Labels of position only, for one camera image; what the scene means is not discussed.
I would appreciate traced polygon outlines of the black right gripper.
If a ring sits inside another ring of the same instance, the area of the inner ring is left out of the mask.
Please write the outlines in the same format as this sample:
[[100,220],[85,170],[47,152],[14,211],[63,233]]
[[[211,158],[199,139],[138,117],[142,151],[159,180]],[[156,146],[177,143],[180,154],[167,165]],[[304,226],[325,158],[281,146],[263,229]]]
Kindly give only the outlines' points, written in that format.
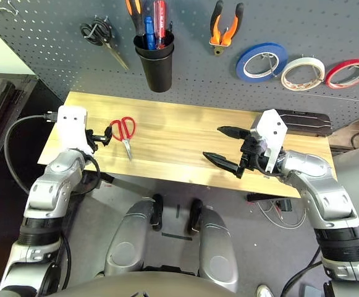
[[240,179],[244,169],[264,171],[269,158],[264,155],[264,151],[259,142],[250,135],[250,131],[233,126],[221,126],[217,130],[226,136],[235,139],[244,139],[240,148],[242,156],[239,165],[229,161],[226,157],[212,153],[203,152],[203,156],[218,168],[228,171]]

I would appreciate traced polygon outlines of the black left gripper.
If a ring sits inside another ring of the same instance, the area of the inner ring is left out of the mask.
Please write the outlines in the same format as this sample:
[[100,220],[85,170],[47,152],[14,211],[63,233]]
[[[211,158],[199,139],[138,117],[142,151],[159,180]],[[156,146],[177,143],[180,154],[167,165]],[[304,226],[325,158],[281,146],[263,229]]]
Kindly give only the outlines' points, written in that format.
[[104,146],[107,146],[112,138],[112,126],[108,126],[104,130],[104,136],[94,135],[92,129],[85,131],[87,144],[91,147],[92,151],[98,150],[98,142],[101,142]]

